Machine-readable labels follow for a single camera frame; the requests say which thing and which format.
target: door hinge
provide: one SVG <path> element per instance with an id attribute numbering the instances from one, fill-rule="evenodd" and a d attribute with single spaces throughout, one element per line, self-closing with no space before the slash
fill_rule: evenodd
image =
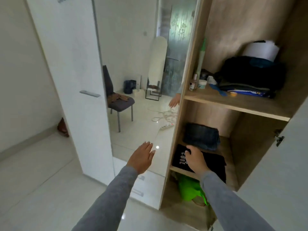
<path id="1" fill-rule="evenodd" d="M 281 144 L 281 142 L 285 139 L 284 136 L 279 137 L 279 135 L 280 135 L 281 132 L 282 132 L 282 129 L 276 129 L 276 130 L 274 131 L 274 134 L 275 134 L 274 138 L 275 138 L 275 140 L 276 140 L 276 146 L 277 146 L 277 147 L 278 147 L 278 146 Z"/>

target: green bag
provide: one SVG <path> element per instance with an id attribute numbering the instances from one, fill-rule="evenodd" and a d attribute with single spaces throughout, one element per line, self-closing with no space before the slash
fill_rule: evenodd
<path id="1" fill-rule="evenodd" d="M 198 180 L 185 176 L 183 174 L 177 175 L 177 178 L 179 180 L 179 191 L 183 200 L 191 201 L 196 196 L 201 196 L 204 200 L 204 203 L 208 205 L 208 203 L 206 202 L 205 194 L 201 189 L 200 182 Z"/>

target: perfume bottle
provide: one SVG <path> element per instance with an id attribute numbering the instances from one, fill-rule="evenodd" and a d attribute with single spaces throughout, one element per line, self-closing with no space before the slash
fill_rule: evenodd
<path id="1" fill-rule="evenodd" d="M 189 85 L 189 89 L 191 90 L 191 91 L 194 91 L 194 90 L 196 90 L 196 88 L 197 88 L 197 77 L 198 77 L 198 74 L 194 74 L 193 75 L 193 78 L 191 79 L 191 81 L 190 81 L 190 85 Z"/>

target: drawer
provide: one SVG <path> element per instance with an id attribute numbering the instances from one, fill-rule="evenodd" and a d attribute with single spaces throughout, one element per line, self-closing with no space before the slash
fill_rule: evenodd
<path id="1" fill-rule="evenodd" d="M 126 165 L 126 162 L 113 157 L 115 174 L 117 175 Z M 159 209 L 160 199 L 163 193 L 165 178 L 161 175 L 145 171 L 138 176 L 130 197 L 145 203 L 148 206 Z"/>

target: mirror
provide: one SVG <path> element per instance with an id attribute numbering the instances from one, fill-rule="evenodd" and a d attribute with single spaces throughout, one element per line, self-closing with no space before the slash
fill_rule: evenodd
<path id="1" fill-rule="evenodd" d="M 197 0 L 93 3 L 113 156 L 151 141 L 149 170 L 165 176 Z"/>

